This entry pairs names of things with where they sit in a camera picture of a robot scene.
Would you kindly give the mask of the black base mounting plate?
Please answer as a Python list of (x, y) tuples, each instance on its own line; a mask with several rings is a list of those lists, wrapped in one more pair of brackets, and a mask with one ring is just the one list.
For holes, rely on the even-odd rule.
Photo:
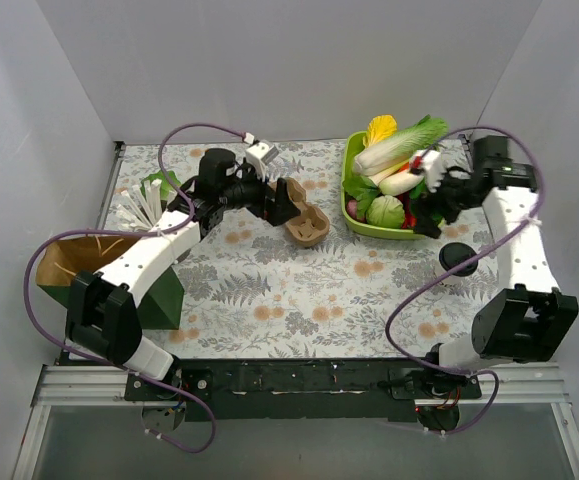
[(481, 397), (477, 380), (450, 376), (403, 358), (180, 360), (166, 378), (198, 398), (189, 422), (376, 418), (414, 422), (418, 400)]

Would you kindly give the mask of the white paper coffee cup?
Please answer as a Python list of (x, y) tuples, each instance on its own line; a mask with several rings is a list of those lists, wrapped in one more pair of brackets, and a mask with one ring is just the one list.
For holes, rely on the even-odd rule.
[[(445, 273), (446, 270), (441, 265), (435, 267), (435, 274), (437, 277), (441, 277)], [(439, 284), (448, 288), (462, 288), (467, 284), (468, 280), (468, 276), (451, 275), (440, 281)]]

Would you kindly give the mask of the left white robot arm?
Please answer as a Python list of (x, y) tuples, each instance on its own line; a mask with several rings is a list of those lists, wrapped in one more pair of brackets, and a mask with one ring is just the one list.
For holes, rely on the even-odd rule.
[(238, 161), (223, 148), (205, 151), (198, 173), (185, 184), (187, 197), (176, 196), (155, 226), (113, 262), (94, 273), (78, 273), (70, 286), (66, 335), (74, 343), (147, 377), (147, 387), (162, 400), (182, 386), (172, 369), (174, 357), (144, 336), (138, 307), (169, 267), (200, 243), (228, 210), (245, 208), (272, 226), (299, 216), (286, 179), (272, 183), (268, 164), (275, 146), (257, 141)]

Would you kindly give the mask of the white radish toy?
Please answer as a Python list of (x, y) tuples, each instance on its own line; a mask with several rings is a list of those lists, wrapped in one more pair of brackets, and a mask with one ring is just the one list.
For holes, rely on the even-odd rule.
[(423, 180), (423, 174), (400, 171), (382, 180), (378, 189), (383, 195), (399, 196), (414, 189)]

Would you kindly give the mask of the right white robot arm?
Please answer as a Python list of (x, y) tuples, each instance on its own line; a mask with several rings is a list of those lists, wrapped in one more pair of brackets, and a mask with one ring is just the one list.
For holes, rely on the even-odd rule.
[(470, 333), (439, 345), (438, 362), (421, 373), (422, 387), (433, 397), (455, 389), (455, 369), (549, 361), (579, 312), (576, 297), (561, 292), (547, 263), (534, 212), (543, 192), (536, 170), (513, 161), (508, 142), (497, 135), (478, 139), (469, 167), (422, 150), (410, 160), (427, 188), (411, 203), (415, 232), (437, 238), (434, 216), (453, 223), (461, 212), (480, 207), (500, 245), (498, 293), (475, 315)]

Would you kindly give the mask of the green plastic basket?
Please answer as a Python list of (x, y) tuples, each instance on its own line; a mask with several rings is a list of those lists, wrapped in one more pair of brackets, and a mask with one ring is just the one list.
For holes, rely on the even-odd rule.
[[(365, 135), (365, 131), (357, 132), (357, 133), (351, 135), (347, 139), (346, 147), (345, 147), (345, 153), (344, 153), (344, 157), (343, 157), (343, 171), (342, 171), (342, 177), (341, 177), (341, 184), (346, 177), (351, 176), (351, 175), (358, 175), (358, 174), (354, 174), (352, 172), (352, 165), (353, 165), (355, 155), (358, 154), (363, 149), (362, 140), (363, 140), (364, 135)], [(434, 149), (434, 150), (439, 151), (438, 148), (435, 146), (435, 143), (433, 145), (431, 145), (430, 147), (427, 147), (424, 150), (429, 150), (429, 149)], [(378, 186), (382, 180), (384, 180), (385, 178), (387, 178), (395, 173), (398, 173), (400, 171), (409, 171), (410, 158), (407, 160), (399, 161), (398, 163), (391, 166), (390, 168), (383, 170), (380, 173), (369, 176), (369, 178)], [(421, 192), (425, 191), (426, 189), (427, 189), (427, 187), (426, 187), (424, 180), (423, 180), (419, 185), (419, 194)], [(420, 236), (418, 234), (415, 234), (413, 232), (413, 229), (410, 230), (410, 229), (402, 229), (402, 228), (399, 228), (399, 229), (381, 228), (381, 227), (369, 225), (367, 223), (367, 221), (365, 223), (360, 223), (360, 222), (356, 222), (356, 221), (352, 220), (347, 215), (347, 213), (345, 211), (346, 203), (351, 198), (352, 197), (344, 191), (343, 186), (342, 186), (342, 194), (341, 194), (342, 211), (343, 211), (345, 221), (347, 222), (349, 228), (352, 229), (353, 231), (360, 233), (362, 235), (365, 235), (365, 236), (370, 236), (370, 237), (375, 237), (375, 238), (383, 238), (383, 239), (398, 239), (398, 240), (400, 240), (400, 239), (413, 239), (413, 238), (418, 238)], [(413, 213), (413, 199), (414, 198), (411, 199), (412, 213)]]

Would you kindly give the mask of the brown pulp cup carrier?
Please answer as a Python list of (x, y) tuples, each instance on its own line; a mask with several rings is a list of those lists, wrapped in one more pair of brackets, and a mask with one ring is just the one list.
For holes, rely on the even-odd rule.
[(289, 178), (289, 191), (301, 215), (288, 221), (285, 228), (294, 242), (309, 248), (322, 242), (330, 230), (329, 218), (315, 204), (307, 201), (306, 190), (293, 178)]

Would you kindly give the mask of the small bok choy toy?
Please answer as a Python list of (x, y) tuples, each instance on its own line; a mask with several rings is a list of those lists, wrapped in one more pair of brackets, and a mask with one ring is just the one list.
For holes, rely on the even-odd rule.
[(166, 173), (163, 173), (161, 170), (149, 174), (145, 178), (143, 178), (139, 182), (141, 193), (144, 194), (144, 184), (146, 182), (152, 183), (154, 181), (160, 180), (160, 199), (165, 202), (170, 202), (176, 195), (177, 191), (172, 186), (170, 181), (172, 181), (177, 187), (181, 185), (180, 180), (176, 177), (175, 172), (173, 170), (168, 170)]

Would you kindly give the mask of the aluminium frame rail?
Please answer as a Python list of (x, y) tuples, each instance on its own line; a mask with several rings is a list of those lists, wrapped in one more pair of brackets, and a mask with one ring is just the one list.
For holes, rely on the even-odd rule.
[[(579, 479), (579, 432), (558, 364), (506, 364), (494, 370), (500, 380), (496, 405), (546, 404), (551, 407), (573, 476)], [(174, 404), (159, 398), (149, 400), (143, 393), (136, 400), (126, 398), (127, 393), (143, 386), (144, 382), (135, 375), (113, 367), (84, 364), (43, 367), (13, 477), (33, 477), (53, 406), (164, 408)]]

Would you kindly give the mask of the yellow leafy vegetable toy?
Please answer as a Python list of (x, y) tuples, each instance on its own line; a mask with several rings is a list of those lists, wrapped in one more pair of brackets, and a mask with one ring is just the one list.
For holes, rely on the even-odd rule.
[(363, 146), (369, 148), (396, 133), (398, 124), (392, 115), (374, 117), (365, 130)]

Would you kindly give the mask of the red pepper toy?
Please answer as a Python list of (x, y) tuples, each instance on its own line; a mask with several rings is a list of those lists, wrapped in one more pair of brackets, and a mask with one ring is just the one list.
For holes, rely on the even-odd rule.
[(416, 180), (412, 181), (413, 186), (398, 196), (398, 199), (403, 204), (404, 213), (405, 213), (405, 220), (401, 225), (402, 229), (410, 229), (412, 230), (417, 222), (415, 215), (412, 213), (411, 210), (411, 199), (416, 198), (419, 195), (419, 185), (422, 181), (422, 177), (420, 175), (416, 175)]

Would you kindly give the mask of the brown green paper bag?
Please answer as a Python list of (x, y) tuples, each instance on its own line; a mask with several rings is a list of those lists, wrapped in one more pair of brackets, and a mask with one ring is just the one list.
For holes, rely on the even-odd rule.
[[(82, 236), (53, 242), (36, 270), (36, 284), (62, 306), (80, 271), (95, 272), (122, 256), (138, 241), (129, 236)], [(172, 268), (150, 287), (137, 307), (143, 330), (178, 330), (184, 288)]]

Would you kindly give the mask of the large napa cabbage toy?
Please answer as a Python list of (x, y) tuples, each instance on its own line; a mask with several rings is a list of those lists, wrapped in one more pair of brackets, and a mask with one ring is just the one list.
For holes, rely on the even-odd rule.
[(352, 172), (372, 176), (409, 159), (416, 151), (433, 145), (448, 132), (447, 122), (439, 117), (425, 116), (415, 125), (400, 129), (389, 138), (363, 149), (355, 155)]

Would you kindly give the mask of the purple onion toy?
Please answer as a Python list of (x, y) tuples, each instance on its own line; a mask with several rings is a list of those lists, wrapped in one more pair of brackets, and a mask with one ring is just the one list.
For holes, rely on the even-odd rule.
[(360, 223), (366, 222), (365, 217), (359, 214), (358, 202), (354, 198), (347, 201), (345, 211), (352, 220)]

